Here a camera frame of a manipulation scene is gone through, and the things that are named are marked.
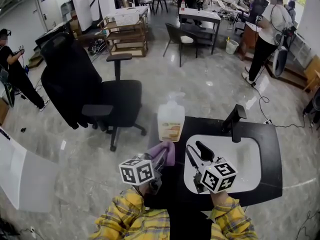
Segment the bottle label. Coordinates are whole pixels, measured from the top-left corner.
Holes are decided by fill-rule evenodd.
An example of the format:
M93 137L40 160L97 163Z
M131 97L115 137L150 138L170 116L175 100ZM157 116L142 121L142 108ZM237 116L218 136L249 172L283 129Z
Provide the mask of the bottle label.
M163 130L162 133L162 140L164 141L172 141L172 142L177 142L180 129L181 129L181 124L180 123L163 123L162 124L165 129Z

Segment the purple cloth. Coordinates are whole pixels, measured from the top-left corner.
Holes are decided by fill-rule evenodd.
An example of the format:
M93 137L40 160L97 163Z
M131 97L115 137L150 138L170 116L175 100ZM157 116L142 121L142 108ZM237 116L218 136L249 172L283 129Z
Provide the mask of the purple cloth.
M147 153L152 157L155 158L158 156L164 149L166 149L166 166L174 166L176 162L176 149L175 144L172 141L164 141L160 144L150 148Z

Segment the black faucet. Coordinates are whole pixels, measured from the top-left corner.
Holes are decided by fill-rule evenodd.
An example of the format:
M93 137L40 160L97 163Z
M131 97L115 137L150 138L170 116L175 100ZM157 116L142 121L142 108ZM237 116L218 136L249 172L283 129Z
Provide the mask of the black faucet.
M236 104L221 126L221 131L223 133L229 133L231 131L232 142L234 143L239 143L241 141L240 133L236 130L237 124L241 118L247 119L245 108Z

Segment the yellow plaid shirt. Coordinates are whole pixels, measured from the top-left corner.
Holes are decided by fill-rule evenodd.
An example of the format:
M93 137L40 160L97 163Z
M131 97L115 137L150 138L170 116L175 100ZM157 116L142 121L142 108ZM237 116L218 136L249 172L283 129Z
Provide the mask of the yellow plaid shirt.
M215 221L211 226L211 239L258 239L251 219L246 217L239 200L228 197L212 210L210 219ZM98 230L90 240L170 239L167 210L147 209L143 198L133 189L116 196L106 214L101 215L95 223Z

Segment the chair wheel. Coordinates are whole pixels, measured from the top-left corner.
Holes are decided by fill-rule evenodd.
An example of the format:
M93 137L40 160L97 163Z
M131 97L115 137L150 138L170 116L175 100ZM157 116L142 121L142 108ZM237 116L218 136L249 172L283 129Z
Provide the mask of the chair wheel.
M142 130L142 131L141 131L141 135L142 135L142 136L146 136L146 135L147 135L147 131L146 131L145 129Z

